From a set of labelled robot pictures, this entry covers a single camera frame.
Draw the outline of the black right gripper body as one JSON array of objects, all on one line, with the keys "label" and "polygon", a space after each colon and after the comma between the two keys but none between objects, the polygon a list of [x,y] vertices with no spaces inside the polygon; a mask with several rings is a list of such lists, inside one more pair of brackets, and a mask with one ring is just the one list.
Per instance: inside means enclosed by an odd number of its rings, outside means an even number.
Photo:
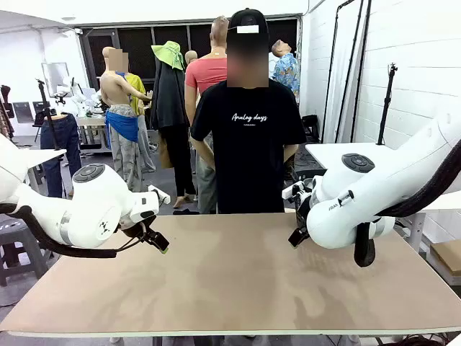
[{"label": "black right gripper body", "polygon": [[307,234],[307,217],[311,209],[312,192],[301,190],[295,196],[295,214],[297,227],[295,234]]}]

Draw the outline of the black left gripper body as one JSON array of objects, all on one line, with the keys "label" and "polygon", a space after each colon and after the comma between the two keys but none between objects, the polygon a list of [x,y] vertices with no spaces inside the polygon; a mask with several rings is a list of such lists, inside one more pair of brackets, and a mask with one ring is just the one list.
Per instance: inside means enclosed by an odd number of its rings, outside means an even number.
[{"label": "black left gripper body", "polygon": [[156,220],[156,216],[151,216],[138,223],[133,224],[132,226],[126,229],[123,229],[122,232],[124,235],[130,238],[140,239],[145,234],[149,234],[150,232],[152,232],[152,229],[150,228],[150,226],[155,220]]}]

